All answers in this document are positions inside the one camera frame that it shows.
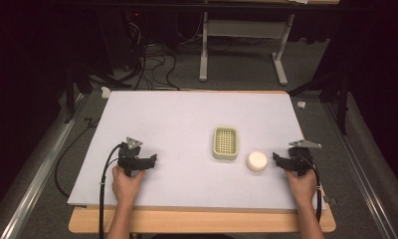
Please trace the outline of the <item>pale green soap dish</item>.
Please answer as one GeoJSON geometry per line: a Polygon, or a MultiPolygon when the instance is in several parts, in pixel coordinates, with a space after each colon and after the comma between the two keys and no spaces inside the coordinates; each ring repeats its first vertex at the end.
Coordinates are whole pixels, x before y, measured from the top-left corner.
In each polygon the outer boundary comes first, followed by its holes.
{"type": "Polygon", "coordinates": [[[216,127],[213,135],[212,154],[216,159],[235,160],[238,155],[238,134],[232,127],[216,127]]]}

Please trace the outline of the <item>white round lid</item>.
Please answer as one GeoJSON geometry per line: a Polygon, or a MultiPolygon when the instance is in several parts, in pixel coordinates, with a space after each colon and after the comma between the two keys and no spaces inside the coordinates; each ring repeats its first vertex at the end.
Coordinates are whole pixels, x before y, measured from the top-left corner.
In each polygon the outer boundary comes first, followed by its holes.
{"type": "Polygon", "coordinates": [[[263,171],[268,164],[267,157],[260,151],[251,152],[246,160],[247,167],[254,172],[263,171]]]}

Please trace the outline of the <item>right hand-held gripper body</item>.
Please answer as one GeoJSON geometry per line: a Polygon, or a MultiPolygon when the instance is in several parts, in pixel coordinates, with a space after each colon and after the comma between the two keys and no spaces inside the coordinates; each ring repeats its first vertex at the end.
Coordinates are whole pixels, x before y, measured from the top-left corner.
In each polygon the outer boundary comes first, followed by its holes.
{"type": "Polygon", "coordinates": [[[298,176],[303,176],[308,170],[314,169],[314,163],[310,154],[310,149],[321,149],[320,143],[315,143],[306,139],[300,139],[290,142],[289,149],[290,158],[298,165],[293,168],[293,171],[298,173],[298,176]]]}

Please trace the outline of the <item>black tripod stand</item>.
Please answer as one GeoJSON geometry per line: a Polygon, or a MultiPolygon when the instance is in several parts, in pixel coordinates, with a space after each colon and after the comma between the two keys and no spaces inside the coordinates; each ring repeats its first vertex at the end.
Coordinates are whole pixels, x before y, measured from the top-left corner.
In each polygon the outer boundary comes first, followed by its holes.
{"type": "Polygon", "coordinates": [[[291,97],[295,97],[305,91],[320,89],[319,99],[322,103],[337,101],[336,123],[340,132],[346,134],[345,117],[347,112],[349,75],[348,71],[330,72],[288,91],[288,94],[291,97]]]}
{"type": "Polygon", "coordinates": [[[84,64],[77,63],[68,66],[66,70],[66,110],[67,115],[65,123],[69,123],[76,116],[76,94],[75,89],[78,89],[82,96],[89,95],[93,86],[91,84],[91,77],[97,77],[101,84],[105,84],[113,89],[128,90],[131,85],[124,84],[110,75],[103,74],[84,64]]]}

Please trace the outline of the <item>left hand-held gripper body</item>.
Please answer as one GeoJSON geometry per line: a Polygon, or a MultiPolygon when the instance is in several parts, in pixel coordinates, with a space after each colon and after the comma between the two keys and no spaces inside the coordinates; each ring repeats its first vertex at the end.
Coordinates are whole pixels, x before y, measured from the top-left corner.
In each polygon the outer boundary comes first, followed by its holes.
{"type": "Polygon", "coordinates": [[[140,153],[142,142],[127,137],[126,142],[123,142],[119,148],[117,165],[124,170],[126,176],[131,176],[134,170],[140,169],[140,153]]]}

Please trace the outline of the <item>wooden table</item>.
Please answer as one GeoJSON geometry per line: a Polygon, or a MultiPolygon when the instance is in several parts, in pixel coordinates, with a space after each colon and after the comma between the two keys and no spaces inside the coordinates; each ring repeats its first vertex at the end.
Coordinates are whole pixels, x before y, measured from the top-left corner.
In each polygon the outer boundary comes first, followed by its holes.
{"type": "MultiPolygon", "coordinates": [[[[281,91],[224,92],[284,93],[281,91]]],[[[108,229],[115,204],[72,206],[74,213],[69,223],[70,231],[97,233],[108,229]]],[[[138,207],[136,204],[129,228],[136,233],[296,232],[299,229],[296,208],[293,210],[154,208],[138,207]]]]}

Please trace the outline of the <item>white foam board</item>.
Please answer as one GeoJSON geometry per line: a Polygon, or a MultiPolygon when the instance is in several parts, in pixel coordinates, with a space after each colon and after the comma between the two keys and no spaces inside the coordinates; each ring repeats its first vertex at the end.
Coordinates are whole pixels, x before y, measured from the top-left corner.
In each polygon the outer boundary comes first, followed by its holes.
{"type": "Polygon", "coordinates": [[[286,93],[122,92],[110,94],[71,196],[71,205],[114,205],[105,162],[127,137],[141,156],[157,154],[143,179],[138,207],[293,210],[284,171],[270,161],[261,172],[246,160],[253,151],[286,156],[303,137],[286,93]],[[216,127],[237,130],[235,160],[212,154],[216,127]]]}

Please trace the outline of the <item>person's left hand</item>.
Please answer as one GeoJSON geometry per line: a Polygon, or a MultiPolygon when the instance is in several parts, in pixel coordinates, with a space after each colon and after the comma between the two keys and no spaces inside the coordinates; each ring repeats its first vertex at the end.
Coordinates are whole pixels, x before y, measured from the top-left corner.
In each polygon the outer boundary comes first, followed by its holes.
{"type": "Polygon", "coordinates": [[[144,170],[140,170],[135,177],[129,177],[119,166],[112,169],[112,191],[117,200],[118,208],[131,208],[133,206],[144,175],[144,170]]]}

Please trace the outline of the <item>person's right hand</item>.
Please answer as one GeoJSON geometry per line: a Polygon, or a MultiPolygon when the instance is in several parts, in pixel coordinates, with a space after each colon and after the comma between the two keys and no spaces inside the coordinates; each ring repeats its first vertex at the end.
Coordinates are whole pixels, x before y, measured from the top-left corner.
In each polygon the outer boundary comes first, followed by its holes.
{"type": "Polygon", "coordinates": [[[298,208],[313,209],[312,199],[316,192],[316,178],[314,172],[309,170],[305,175],[298,176],[286,170],[291,193],[298,208]]]}

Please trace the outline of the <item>aluminium rail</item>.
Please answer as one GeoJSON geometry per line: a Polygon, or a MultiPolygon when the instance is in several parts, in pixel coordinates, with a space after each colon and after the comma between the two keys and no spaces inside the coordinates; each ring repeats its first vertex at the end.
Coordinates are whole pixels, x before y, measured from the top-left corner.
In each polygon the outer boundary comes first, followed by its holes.
{"type": "Polygon", "coordinates": [[[372,215],[372,218],[378,228],[383,239],[398,239],[398,235],[393,228],[391,220],[386,214],[385,208],[378,195],[376,194],[372,184],[370,183],[366,173],[360,164],[358,157],[350,144],[348,137],[341,131],[337,125],[337,117],[331,104],[322,105],[330,122],[333,124],[335,132],[339,137],[340,143],[345,150],[346,158],[352,168],[352,173],[365,204],[372,215]]]}
{"type": "Polygon", "coordinates": [[[54,183],[54,168],[76,133],[60,111],[24,164],[0,207],[0,239],[62,239],[72,207],[54,183]]]}

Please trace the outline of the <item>white metal stand frame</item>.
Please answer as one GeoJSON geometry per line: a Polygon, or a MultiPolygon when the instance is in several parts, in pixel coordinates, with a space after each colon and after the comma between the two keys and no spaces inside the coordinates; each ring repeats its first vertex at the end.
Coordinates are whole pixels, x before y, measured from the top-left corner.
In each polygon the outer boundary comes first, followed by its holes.
{"type": "Polygon", "coordinates": [[[209,20],[208,13],[203,14],[202,23],[202,50],[200,56],[199,81],[208,79],[208,38],[261,38],[278,39],[278,50],[272,53],[272,60],[281,86],[288,84],[288,79],[282,63],[282,55],[290,35],[294,14],[290,14],[285,22],[257,22],[240,20],[209,20]]]}

